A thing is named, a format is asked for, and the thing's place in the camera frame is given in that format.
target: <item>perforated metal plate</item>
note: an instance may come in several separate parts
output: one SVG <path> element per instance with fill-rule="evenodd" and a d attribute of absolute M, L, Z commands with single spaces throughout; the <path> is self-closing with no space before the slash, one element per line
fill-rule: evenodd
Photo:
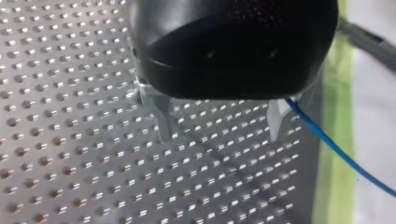
<path fill-rule="evenodd" d="M 270 143 L 265 102 L 174 100 L 162 143 L 124 9 L 0 0 L 0 223 L 307 223 L 304 129 Z"/>

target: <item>cable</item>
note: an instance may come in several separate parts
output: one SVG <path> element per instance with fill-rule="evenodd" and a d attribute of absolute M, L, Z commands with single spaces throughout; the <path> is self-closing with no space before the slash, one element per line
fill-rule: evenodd
<path fill-rule="evenodd" d="M 359 166 L 355 161 L 353 161 L 348 155 L 341 149 L 339 146 L 337 146 L 334 141 L 325 133 L 323 132 L 319 126 L 312 120 L 310 119 L 303 110 L 300 109 L 299 106 L 297 106 L 294 101 L 292 101 L 290 98 L 285 99 L 285 101 L 288 103 L 288 105 L 291 107 L 291 109 L 296 113 L 300 119 L 308 126 L 308 128 L 316 133 L 322 140 L 325 142 L 335 153 L 338 154 L 346 163 L 348 163 L 354 170 L 356 170 L 359 174 L 364 176 L 367 180 L 372 182 L 373 184 L 377 185 L 379 188 L 384 190 L 386 193 L 390 194 L 393 197 L 396 197 L 396 190 L 392 189 L 391 187 L 387 186 L 386 184 L 382 183 L 380 180 L 375 178 L 374 176 L 370 175 L 367 171 L 365 171 L 361 166 Z"/>

